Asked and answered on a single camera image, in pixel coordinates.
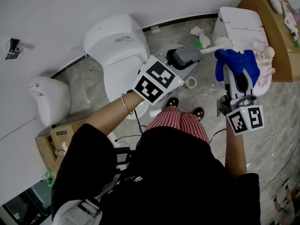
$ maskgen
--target red checkered shorts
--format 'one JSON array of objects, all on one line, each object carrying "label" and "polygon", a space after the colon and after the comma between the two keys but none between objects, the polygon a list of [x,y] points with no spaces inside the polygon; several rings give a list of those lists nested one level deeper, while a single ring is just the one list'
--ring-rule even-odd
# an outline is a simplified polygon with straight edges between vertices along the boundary
[{"label": "red checkered shorts", "polygon": [[185,133],[198,137],[208,144],[210,143],[206,131],[203,125],[199,122],[198,117],[190,113],[182,113],[175,106],[169,106],[163,110],[147,126],[146,130],[155,127],[176,128]]}]

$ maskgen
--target foot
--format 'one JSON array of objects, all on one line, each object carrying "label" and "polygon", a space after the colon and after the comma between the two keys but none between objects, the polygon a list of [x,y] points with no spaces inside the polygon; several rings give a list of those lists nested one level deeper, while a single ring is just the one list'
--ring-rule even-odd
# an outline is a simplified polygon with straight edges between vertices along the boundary
[{"label": "foot", "polygon": [[284,183],[282,184],[282,187],[284,187],[285,190],[287,190],[289,188],[289,186],[287,185],[288,180],[289,180],[289,178],[287,180],[285,180]]},{"label": "foot", "polygon": [[167,101],[167,104],[165,107],[169,107],[169,106],[175,106],[177,107],[179,104],[179,100],[176,97],[172,97]]},{"label": "foot", "polygon": [[192,114],[196,115],[198,120],[201,121],[204,118],[204,109],[201,107],[198,107],[192,112]]}]

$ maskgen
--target smart toilet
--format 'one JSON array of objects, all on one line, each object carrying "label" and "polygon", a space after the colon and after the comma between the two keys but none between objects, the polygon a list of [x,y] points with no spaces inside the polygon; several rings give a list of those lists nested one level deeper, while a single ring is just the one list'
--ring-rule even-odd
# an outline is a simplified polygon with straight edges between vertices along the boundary
[{"label": "smart toilet", "polygon": [[63,120],[71,109],[69,85],[49,77],[37,77],[29,85],[42,123],[48,127]]},{"label": "smart toilet", "polygon": [[[105,91],[111,102],[131,89],[150,56],[143,30],[129,15],[117,15],[94,25],[85,35],[84,50],[103,67]],[[137,116],[143,116],[148,106],[145,101],[139,104]],[[135,119],[135,114],[127,118]]]}]

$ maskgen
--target gray floor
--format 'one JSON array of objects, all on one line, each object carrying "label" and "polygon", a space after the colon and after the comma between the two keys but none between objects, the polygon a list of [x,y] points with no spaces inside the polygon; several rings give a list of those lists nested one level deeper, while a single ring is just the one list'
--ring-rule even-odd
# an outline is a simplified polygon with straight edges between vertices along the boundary
[{"label": "gray floor", "polygon": [[[215,21],[216,19],[195,20],[163,27],[159,33],[146,32],[150,52],[155,54],[167,44],[187,45],[197,42],[198,38],[190,35],[190,30],[196,25],[205,29],[206,35],[211,37]],[[198,106],[204,108],[205,118],[202,123],[209,138],[225,128],[225,117],[216,116],[216,100],[225,92],[223,84],[215,79],[215,64],[214,55],[206,55],[191,73],[198,85],[192,90],[183,87],[175,94],[180,100],[179,109],[183,112],[190,112]],[[72,66],[56,79],[68,83],[71,88],[71,115],[63,123],[86,118],[109,102],[104,89],[103,70],[91,58]],[[282,194],[281,183],[286,178],[293,177],[290,184],[295,185],[298,177],[300,178],[297,174],[300,171],[300,148],[296,148],[300,139],[299,94],[300,82],[272,83],[268,92],[260,97],[265,128],[243,136],[245,153],[248,157],[248,172],[258,173],[260,176],[262,224],[269,224],[276,214],[271,197],[279,192]],[[151,110],[160,109],[161,106],[162,104],[156,105]],[[140,122],[142,125],[148,125],[152,119],[148,112]],[[140,134],[135,120],[125,120],[125,124],[130,134]],[[124,124],[120,124],[114,133],[117,137],[127,135]],[[139,137],[133,138],[134,147],[138,140]],[[211,143],[214,156],[222,163],[225,162],[225,140],[226,132],[221,132]],[[130,138],[121,141],[124,145],[132,145]]]}]

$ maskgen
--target blue towel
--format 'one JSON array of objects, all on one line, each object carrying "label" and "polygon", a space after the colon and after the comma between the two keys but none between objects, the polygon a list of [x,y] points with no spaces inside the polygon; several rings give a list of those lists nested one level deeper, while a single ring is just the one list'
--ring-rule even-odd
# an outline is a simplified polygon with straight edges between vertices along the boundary
[{"label": "blue towel", "polygon": [[226,51],[224,49],[218,49],[215,51],[215,57],[217,58],[217,81],[224,80],[223,66],[227,64],[234,75],[240,75],[245,69],[251,77],[253,87],[255,86],[260,71],[252,50],[245,50],[244,53],[241,54],[232,49],[227,49]]}]

